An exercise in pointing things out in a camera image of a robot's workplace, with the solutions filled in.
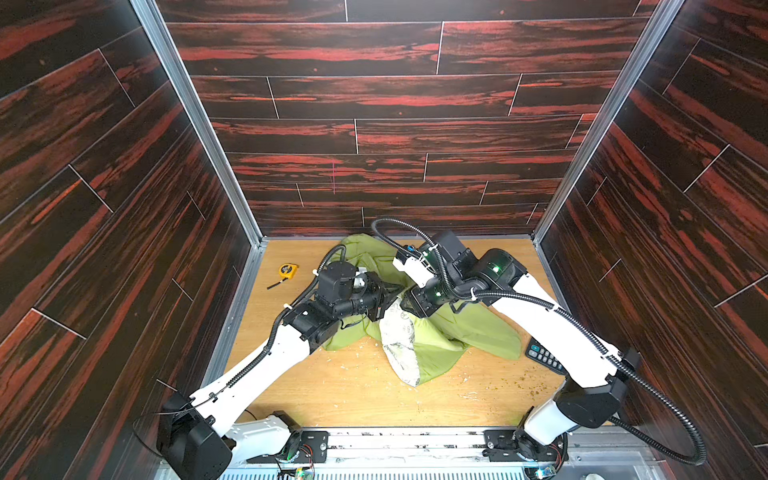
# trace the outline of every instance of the aluminum frame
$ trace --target aluminum frame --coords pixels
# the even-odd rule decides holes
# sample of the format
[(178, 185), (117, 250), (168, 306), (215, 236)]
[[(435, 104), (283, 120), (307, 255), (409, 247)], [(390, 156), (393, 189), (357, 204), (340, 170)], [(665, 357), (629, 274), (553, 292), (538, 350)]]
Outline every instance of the aluminum frame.
[(252, 246), (258, 247), (263, 239), (259, 225), (248, 207), (243, 190), (237, 183), (235, 173), (232, 171), (230, 162), (221, 147), (219, 138), (216, 136), (214, 126), (205, 113), (203, 103), (192, 85), (192, 79), (187, 68), (181, 61), (179, 51), (170, 36), (168, 27), (165, 25), (160, 9), (154, 0), (130, 0), (130, 2), (170, 79), (170, 84), (173, 85), (184, 110), (189, 115), (192, 128), (197, 132), (197, 136), (214, 166), (216, 175), (219, 177), (224, 191), (227, 192), (235, 212), (237, 212), (237, 218), (240, 219), (248, 240)]
[(643, 33), (637, 40), (637, 44), (635, 44), (630, 53), (627, 62), (621, 69), (614, 87), (608, 93), (602, 107), (600, 107), (598, 116), (595, 118), (587, 136), (576, 151), (571, 166), (563, 176), (563, 181), (554, 192), (549, 207), (544, 212), (541, 220), (539, 220), (533, 233), (534, 245), (541, 243), (552, 222), (554, 222), (554, 218), (558, 215), (563, 205), (565, 205), (568, 195), (571, 194), (571, 191), (576, 186), (576, 182), (589, 164), (592, 155), (594, 155), (606, 132), (608, 132), (608, 128), (613, 123), (614, 118), (616, 118), (621, 105), (624, 104), (624, 101), (632, 91), (632, 87), (634, 87), (637, 79), (640, 78), (640, 74), (645, 69), (645, 66), (648, 65), (650, 57), (656, 51), (661, 39), (669, 30), (670, 25), (672, 25), (672, 21), (677, 12), (680, 11), (684, 1), (661, 0), (661, 3), (656, 7)]

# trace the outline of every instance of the tape measure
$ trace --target tape measure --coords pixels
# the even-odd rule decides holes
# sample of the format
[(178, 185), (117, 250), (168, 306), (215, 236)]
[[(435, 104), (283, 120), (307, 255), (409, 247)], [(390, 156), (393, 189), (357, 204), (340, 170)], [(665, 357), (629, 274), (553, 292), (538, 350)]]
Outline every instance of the tape measure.
[(280, 265), (280, 270), (278, 270), (278, 274), (282, 277), (282, 280), (277, 283), (273, 283), (272, 285), (269, 285), (266, 289), (272, 289), (278, 285), (280, 285), (282, 282), (286, 280), (290, 280), (293, 278), (294, 275), (296, 275), (296, 271), (299, 269), (299, 266), (295, 263), (284, 263), (283, 265)]

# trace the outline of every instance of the robotic arm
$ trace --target robotic arm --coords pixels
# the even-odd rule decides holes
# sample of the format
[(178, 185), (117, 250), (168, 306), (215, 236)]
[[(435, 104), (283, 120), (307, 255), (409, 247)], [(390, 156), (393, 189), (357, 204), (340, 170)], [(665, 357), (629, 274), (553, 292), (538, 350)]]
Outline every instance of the robotic arm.
[[(378, 230), (382, 222), (408, 227), (425, 242), (418, 249), (404, 247)], [(597, 428), (610, 419), (677, 461), (703, 463), (706, 449), (696, 427), (664, 394), (635, 373), (640, 359), (637, 352), (629, 350), (621, 355), (615, 346), (588, 332), (512, 255), (491, 249), (478, 259), (453, 232), (431, 238), (389, 217), (375, 220), (372, 228), (397, 249), (395, 268), (407, 273), (416, 285), (403, 293), (401, 286), (385, 283), (375, 273), (357, 270), (345, 262), (344, 246), (331, 249), (316, 270), (316, 279), (285, 305), (262, 346), (189, 398), (174, 394), (158, 413), (162, 416), (157, 449), (182, 480), (218, 478), (228, 465), (259, 455), (281, 451), (292, 455), (284, 449), (292, 435), (290, 418), (275, 414), (261, 421), (235, 424), (237, 417), (285, 371), (317, 350), (339, 327), (345, 328), (341, 326), (343, 318), (365, 314), (378, 321), (401, 293), (400, 307), (420, 317), (432, 315), (446, 303), (455, 312), (467, 302), (493, 306), (534, 336), (568, 371), (562, 387), (528, 411), (513, 438), (492, 450), (546, 462), (551, 460), (548, 450), (561, 438), (558, 453), (566, 458), (566, 432), (579, 426)], [(330, 262), (338, 251), (341, 259)], [(613, 416), (621, 407), (630, 379), (673, 410), (690, 434), (695, 455), (667, 449)], [(541, 472), (538, 477), (545, 478), (556, 474), (557, 469)]]

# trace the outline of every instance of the dark wood panel wall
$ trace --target dark wood panel wall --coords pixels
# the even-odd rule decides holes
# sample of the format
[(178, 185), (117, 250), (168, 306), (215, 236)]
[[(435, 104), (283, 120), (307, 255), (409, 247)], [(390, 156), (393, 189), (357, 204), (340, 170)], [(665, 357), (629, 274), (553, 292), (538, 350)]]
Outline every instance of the dark wood panel wall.
[(574, 312), (701, 428), (679, 480), (768, 478), (767, 28), (764, 2), (688, 0), (543, 242)]
[(384, 211), (531, 233), (655, 6), (157, 3), (273, 236), (368, 231)]
[(250, 245), (127, 0), (0, 10), (0, 478), (148, 478)]

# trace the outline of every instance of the red and black wood grain wall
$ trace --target red and black wood grain wall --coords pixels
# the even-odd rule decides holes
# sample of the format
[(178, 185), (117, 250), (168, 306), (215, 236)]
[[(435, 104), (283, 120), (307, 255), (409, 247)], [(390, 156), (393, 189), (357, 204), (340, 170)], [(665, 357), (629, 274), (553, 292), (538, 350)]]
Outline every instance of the red and black wood grain wall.
[(0, 478), (153, 475), (249, 251), (128, 0), (5, 0)]
[(765, 2), (685, 2), (542, 244), (574, 313), (701, 428), (678, 480), (768, 478), (767, 31)]
[(157, 3), (280, 236), (532, 232), (657, 2)]

